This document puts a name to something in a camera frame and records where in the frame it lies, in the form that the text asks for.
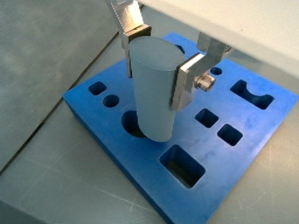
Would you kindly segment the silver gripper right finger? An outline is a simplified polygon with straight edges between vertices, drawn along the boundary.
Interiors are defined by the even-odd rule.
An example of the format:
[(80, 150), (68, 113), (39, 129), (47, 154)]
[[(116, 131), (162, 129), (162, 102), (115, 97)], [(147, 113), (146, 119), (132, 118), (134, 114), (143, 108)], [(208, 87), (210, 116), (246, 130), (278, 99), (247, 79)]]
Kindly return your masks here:
[(208, 71), (229, 57), (234, 48), (203, 32), (198, 38), (196, 52), (176, 68), (175, 82), (172, 86), (172, 110), (182, 110), (192, 101), (194, 92), (200, 89), (210, 91), (215, 85), (215, 79)]

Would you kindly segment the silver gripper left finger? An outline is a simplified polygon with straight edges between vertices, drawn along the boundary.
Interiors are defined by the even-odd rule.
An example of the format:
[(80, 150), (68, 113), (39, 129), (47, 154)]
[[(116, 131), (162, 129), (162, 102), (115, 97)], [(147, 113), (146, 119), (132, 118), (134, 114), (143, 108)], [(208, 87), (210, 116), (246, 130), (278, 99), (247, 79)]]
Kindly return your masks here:
[(116, 20), (122, 38), (122, 47), (126, 50), (127, 76), (132, 77), (130, 42), (142, 36), (150, 36), (152, 27), (144, 23), (139, 2), (136, 0), (106, 0)]

